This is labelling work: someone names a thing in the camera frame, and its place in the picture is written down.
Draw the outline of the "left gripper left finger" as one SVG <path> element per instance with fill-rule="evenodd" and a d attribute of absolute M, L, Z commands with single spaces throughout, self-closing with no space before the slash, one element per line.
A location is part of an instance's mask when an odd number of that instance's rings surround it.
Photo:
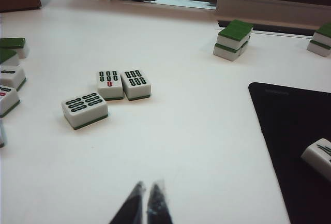
<path fill-rule="evenodd" d="M 143 196 L 145 193 L 145 185 L 142 181 L 136 183 L 129 196 L 126 198 L 120 209 L 110 221 L 110 224 L 127 223 L 138 224 L 142 223 L 143 214 Z"/>

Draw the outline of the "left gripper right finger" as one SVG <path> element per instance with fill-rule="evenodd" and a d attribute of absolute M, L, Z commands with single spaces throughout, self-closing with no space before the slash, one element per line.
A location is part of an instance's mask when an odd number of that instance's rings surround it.
<path fill-rule="evenodd" d="M 164 180 L 153 182 L 148 204 L 147 204 L 147 223 L 149 224 L 172 224 L 172 217 L 167 205 Z"/>

